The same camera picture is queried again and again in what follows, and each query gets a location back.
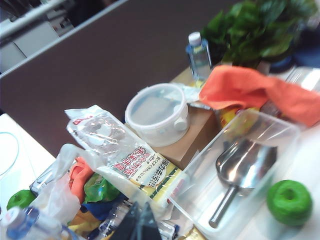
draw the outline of product package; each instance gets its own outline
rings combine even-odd
[[[91,169],[133,202],[149,202],[156,215],[163,213],[184,173],[97,105],[65,113],[70,134],[100,159],[86,159]]]

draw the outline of metal scoop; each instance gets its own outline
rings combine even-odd
[[[261,145],[248,139],[236,141],[217,158],[217,175],[229,189],[209,220],[211,227],[218,227],[236,193],[246,195],[254,189],[276,159],[277,147]]]

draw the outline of white plastic container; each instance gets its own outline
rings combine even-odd
[[[146,87],[129,102],[125,122],[153,147],[173,144],[189,128],[185,95],[170,83]]]

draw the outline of clear plastic container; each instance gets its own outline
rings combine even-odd
[[[292,71],[286,82],[320,93],[320,68],[299,66]]]
[[[268,187],[290,168],[299,135],[299,129],[291,123],[254,110],[241,111],[185,168],[186,178],[177,184],[171,202],[208,239],[236,239],[264,202]],[[215,163],[225,149],[242,137],[277,147],[276,162],[255,189],[235,196],[218,227],[212,228],[209,220],[228,190],[218,178]]]
[[[170,83],[146,87],[129,102],[125,122],[153,147],[173,144],[189,128],[185,95]]]

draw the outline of orange fabric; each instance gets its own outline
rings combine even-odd
[[[76,163],[70,169],[70,182],[69,186],[71,193],[78,197],[82,204],[85,200],[84,186],[89,178],[94,174],[94,171],[87,165],[82,157],[77,157]]]
[[[257,70],[221,65],[213,69],[199,99],[213,109],[238,105],[261,108],[271,100],[287,117],[312,126],[320,121],[320,94]]]

